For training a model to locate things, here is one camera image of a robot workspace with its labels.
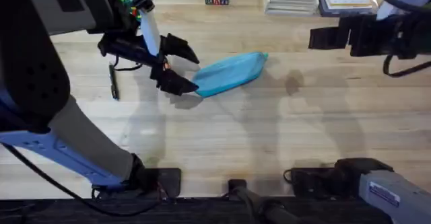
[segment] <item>blue towel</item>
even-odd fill
[[[268,54],[250,52],[220,60],[199,70],[192,82],[206,98],[256,79],[262,72]]]

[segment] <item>pen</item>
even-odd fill
[[[115,78],[115,70],[114,65],[109,64],[109,77],[110,77],[110,92],[112,97],[116,100],[119,100],[119,88],[117,85],[117,79]]]

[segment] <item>wire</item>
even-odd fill
[[[384,1],[404,11],[431,14],[431,9],[408,4],[400,0],[384,0]]]
[[[44,180],[46,180],[47,182],[49,182],[53,186],[57,187],[59,190],[63,191],[64,193],[68,194],[69,196],[73,197],[74,199],[80,201],[82,204],[86,205],[88,208],[92,209],[93,211],[97,211],[99,213],[109,215],[112,217],[133,217],[133,216],[145,213],[147,211],[150,211],[150,210],[154,209],[156,206],[162,204],[160,201],[157,201],[157,202],[151,204],[150,206],[145,207],[144,209],[141,209],[140,211],[135,211],[133,213],[113,213],[110,211],[105,211],[105,210],[89,203],[88,201],[84,200],[82,197],[78,196],[76,193],[72,192],[70,189],[64,187],[62,184],[60,184],[57,181],[55,181],[54,179],[52,179],[48,174],[43,172],[36,165],[34,165],[30,160],[28,160],[26,157],[24,157],[15,147],[6,145],[5,143],[2,143],[2,145],[10,153],[12,153],[12,155],[17,157],[23,164],[25,164],[27,167],[29,167],[31,170],[33,170],[36,174],[38,174]]]
[[[121,68],[121,69],[116,69],[115,67],[119,64],[119,61],[120,61],[120,56],[119,55],[116,55],[115,56],[115,63],[114,63],[114,70],[115,71],[134,71],[134,70],[136,70],[136,69],[140,69],[140,68],[142,68],[142,65],[143,64],[141,64],[141,63],[136,63],[136,66],[134,66],[134,67],[130,67],[130,68]]]
[[[284,173],[283,173],[283,179],[288,184],[292,184],[292,180],[289,180],[288,177],[286,177],[286,174],[290,173],[291,171],[292,171],[292,169],[289,169],[289,170],[284,171]]]
[[[0,209],[0,213],[6,213],[6,212],[14,212],[14,211],[20,211],[29,207],[34,207],[36,206],[35,204],[28,204],[26,206],[23,207],[17,207],[17,208],[12,208],[12,209]]]
[[[248,216],[250,218],[250,223],[251,224],[255,224],[256,223],[256,212],[255,212],[255,209],[254,209],[254,206],[253,206],[253,202],[251,201],[251,199],[248,196],[246,196],[246,198],[242,198],[241,196],[237,195],[237,192],[238,192],[238,189],[235,188],[235,189],[231,190],[230,192],[224,194],[222,196],[222,198],[228,197],[229,194],[234,194],[240,200],[244,201],[244,203],[246,205],[246,208],[247,208]]]
[[[421,70],[424,70],[428,67],[431,67],[431,61],[430,61],[430,62],[422,63],[420,65],[416,65],[416,66],[411,67],[409,69],[398,71],[396,73],[390,73],[389,72],[389,66],[391,64],[392,58],[393,58],[393,55],[388,55],[386,57],[385,61],[383,62],[383,73],[385,75],[388,75],[388,76],[394,77],[394,78],[410,75],[412,73],[416,73],[418,71],[421,71]]]

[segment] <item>wooden tabletop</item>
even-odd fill
[[[121,100],[112,99],[108,58],[86,32],[53,36],[81,109],[120,147],[148,167],[183,170],[183,196],[217,196],[231,178],[261,194],[291,194],[284,170],[373,157],[431,190],[431,70],[391,79],[383,57],[352,58],[349,50],[309,50],[312,28],[335,18],[265,15],[262,0],[156,0],[160,33],[189,41],[205,67],[224,57],[269,53],[255,81],[202,100],[156,89],[150,70],[118,73]],[[394,60],[393,70],[430,58]],[[173,67],[186,62],[170,58]],[[125,60],[124,66],[133,65]],[[187,77],[196,68],[190,66]],[[82,196],[81,176],[23,151],[30,160]],[[0,149],[0,198],[67,196]]]

